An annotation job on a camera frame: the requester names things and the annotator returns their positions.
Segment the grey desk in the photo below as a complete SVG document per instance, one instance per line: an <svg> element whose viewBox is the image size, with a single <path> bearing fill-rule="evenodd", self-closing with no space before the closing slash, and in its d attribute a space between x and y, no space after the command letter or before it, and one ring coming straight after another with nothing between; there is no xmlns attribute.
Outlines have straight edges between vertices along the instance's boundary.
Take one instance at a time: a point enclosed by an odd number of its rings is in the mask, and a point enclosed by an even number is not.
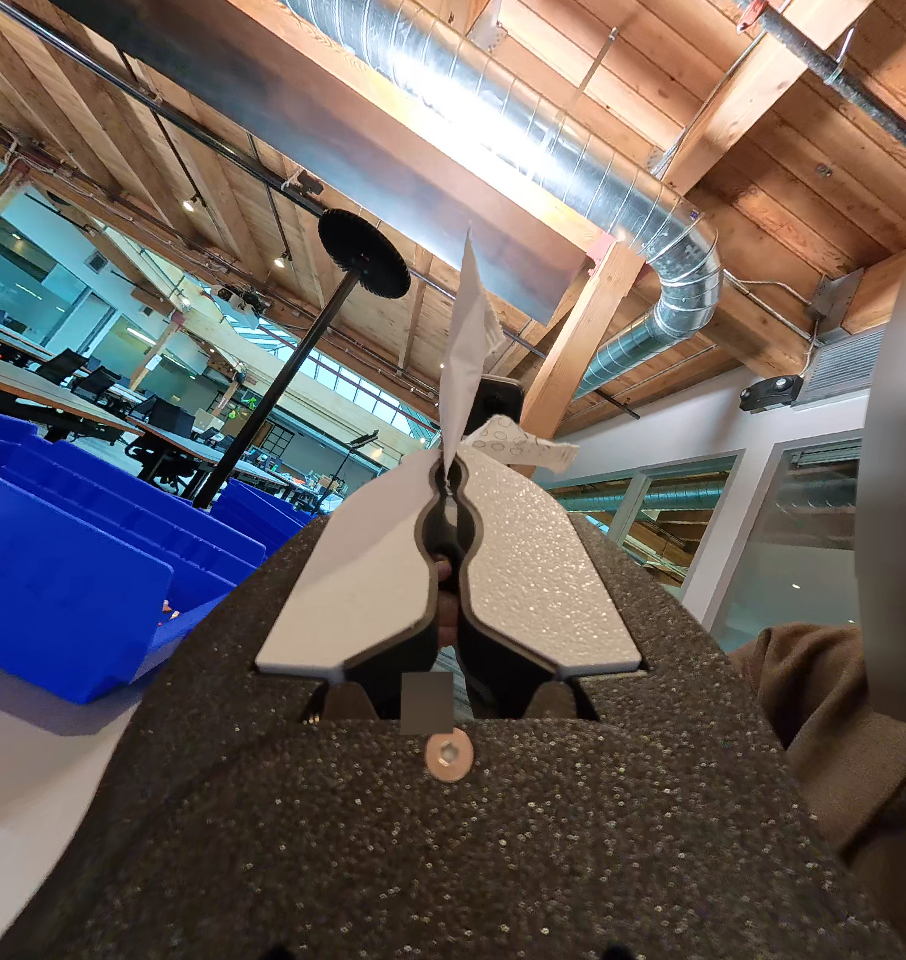
<svg viewBox="0 0 906 960"><path fill-rule="evenodd" d="M0 670L0 936L74 836L158 674L79 705Z"/></svg>

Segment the long wooden-edged table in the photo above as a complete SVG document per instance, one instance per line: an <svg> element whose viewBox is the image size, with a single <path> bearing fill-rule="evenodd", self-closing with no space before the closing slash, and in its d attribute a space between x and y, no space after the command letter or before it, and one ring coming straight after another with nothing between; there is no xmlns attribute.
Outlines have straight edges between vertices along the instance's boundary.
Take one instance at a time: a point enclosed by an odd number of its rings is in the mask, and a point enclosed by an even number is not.
<svg viewBox="0 0 906 960"><path fill-rule="evenodd" d="M46 426L45 439L49 442L71 435L115 440L123 433L136 437L145 433L103 407L1 359L0 414Z"/></svg>

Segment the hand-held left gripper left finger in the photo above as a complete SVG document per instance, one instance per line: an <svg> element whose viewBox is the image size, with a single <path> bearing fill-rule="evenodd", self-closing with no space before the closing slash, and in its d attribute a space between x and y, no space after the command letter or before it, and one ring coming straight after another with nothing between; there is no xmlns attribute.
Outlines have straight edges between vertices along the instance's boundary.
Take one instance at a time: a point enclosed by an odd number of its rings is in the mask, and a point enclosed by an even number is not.
<svg viewBox="0 0 906 960"><path fill-rule="evenodd" d="M439 450L416 451L330 514L256 656L261 672L336 684L429 630L438 577L422 527L442 466Z"/></svg>

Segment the person's right hand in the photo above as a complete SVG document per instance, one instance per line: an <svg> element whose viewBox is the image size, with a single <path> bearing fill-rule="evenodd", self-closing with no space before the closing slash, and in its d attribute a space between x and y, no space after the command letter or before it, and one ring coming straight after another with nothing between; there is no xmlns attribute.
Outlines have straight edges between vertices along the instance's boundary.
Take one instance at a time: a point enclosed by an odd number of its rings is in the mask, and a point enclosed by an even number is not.
<svg viewBox="0 0 906 960"><path fill-rule="evenodd" d="M449 558L433 553L431 559L438 578L435 617L437 650L456 650L459 639L459 583Z"/></svg>

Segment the grey ceiling pipe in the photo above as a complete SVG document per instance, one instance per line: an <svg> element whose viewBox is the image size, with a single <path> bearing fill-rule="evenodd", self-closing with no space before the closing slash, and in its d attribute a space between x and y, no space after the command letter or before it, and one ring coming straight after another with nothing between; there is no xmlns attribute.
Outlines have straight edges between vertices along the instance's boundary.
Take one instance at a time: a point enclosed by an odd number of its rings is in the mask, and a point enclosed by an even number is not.
<svg viewBox="0 0 906 960"><path fill-rule="evenodd" d="M770 2L736 1L736 5L742 12L737 25L738 32L743 32L756 22L760 23L766 33L799 58L826 86L866 114L906 149L906 119L875 96L838 59L819 47L782 12L773 8Z"/></svg>

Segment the metal ventilation duct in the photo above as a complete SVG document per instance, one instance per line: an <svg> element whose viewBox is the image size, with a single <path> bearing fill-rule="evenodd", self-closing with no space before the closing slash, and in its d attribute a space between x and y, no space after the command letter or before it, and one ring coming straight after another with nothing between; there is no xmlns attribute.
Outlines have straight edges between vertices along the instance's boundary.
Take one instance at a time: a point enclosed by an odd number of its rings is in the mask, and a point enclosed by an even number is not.
<svg viewBox="0 0 906 960"><path fill-rule="evenodd" d="M443 120L478 122L484 148L658 275L659 300L598 350L576 400L708 324L723 286L718 234L673 188L416 2L286 6Z"/></svg>

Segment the wall vent grille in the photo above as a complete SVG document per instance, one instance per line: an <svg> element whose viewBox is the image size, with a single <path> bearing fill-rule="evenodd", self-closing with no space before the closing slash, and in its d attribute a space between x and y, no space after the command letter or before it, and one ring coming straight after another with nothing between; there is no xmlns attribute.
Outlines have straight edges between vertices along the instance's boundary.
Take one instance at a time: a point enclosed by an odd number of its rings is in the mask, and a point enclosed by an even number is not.
<svg viewBox="0 0 906 960"><path fill-rule="evenodd" d="M803 375L795 406L831 401L869 389L886 328L886 324L880 324L820 348Z"/></svg>

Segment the person's right forearm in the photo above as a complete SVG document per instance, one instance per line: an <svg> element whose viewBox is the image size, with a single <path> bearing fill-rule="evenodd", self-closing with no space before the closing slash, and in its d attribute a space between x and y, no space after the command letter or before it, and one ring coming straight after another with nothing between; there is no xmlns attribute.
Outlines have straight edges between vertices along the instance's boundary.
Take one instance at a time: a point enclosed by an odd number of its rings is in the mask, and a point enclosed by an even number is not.
<svg viewBox="0 0 906 960"><path fill-rule="evenodd" d="M859 627L790 623L729 655L831 846L852 850L906 786L906 722L871 703Z"/></svg>

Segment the white numeral-print paper bag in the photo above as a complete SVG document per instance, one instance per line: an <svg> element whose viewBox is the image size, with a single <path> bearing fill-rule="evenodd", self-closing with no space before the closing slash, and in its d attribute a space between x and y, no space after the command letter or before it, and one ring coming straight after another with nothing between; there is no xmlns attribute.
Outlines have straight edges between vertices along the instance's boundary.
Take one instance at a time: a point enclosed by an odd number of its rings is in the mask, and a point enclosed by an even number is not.
<svg viewBox="0 0 906 960"><path fill-rule="evenodd" d="M500 464L510 476L514 476L510 468L516 465L562 472L573 462L575 446L529 434L519 426L520 414L494 412L489 401L481 398L486 358L503 338L467 238L439 385L441 448L411 454L380 479L382 484L398 486L407 498L419 489L430 494L431 480L439 470L443 490L452 478L456 457L466 453L478 454L482 467Z"/></svg>

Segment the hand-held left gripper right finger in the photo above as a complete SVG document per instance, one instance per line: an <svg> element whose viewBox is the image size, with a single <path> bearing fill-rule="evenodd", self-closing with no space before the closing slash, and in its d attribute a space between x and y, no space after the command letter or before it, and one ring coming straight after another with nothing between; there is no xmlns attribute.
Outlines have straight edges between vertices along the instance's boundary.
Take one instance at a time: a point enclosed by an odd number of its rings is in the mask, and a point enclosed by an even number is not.
<svg viewBox="0 0 906 960"><path fill-rule="evenodd" d="M456 465L476 628L562 679L637 671L641 654L566 510L481 449L461 444Z"/></svg>

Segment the black light stand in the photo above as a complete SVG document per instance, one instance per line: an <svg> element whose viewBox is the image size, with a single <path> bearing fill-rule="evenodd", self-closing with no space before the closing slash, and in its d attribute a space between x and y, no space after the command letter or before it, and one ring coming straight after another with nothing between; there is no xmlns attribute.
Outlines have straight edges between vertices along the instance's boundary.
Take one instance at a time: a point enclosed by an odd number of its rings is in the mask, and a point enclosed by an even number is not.
<svg viewBox="0 0 906 960"><path fill-rule="evenodd" d="M361 435L360 437L354 438L346 445L346 451L344 453L342 461L340 462L337 468L337 471L334 475L334 480L331 482L331 486L329 488L330 491L333 490L334 488L338 489L337 485L339 485L339 480L342 476L343 468L345 467L350 457L354 453L358 452L362 447L373 442L375 439L378 438L378 436L379 436L379 430L375 429L369 434L364 434L364 435Z"/></svg>

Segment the wooden pillar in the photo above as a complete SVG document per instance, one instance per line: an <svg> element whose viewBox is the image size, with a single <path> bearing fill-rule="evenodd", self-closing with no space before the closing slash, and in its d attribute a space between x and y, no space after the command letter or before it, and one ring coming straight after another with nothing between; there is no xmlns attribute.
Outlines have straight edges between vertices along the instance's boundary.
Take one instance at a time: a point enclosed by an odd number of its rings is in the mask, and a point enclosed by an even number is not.
<svg viewBox="0 0 906 960"><path fill-rule="evenodd" d="M643 259L613 242L593 271L527 394L520 426L541 439L554 438L590 361Z"/></svg>

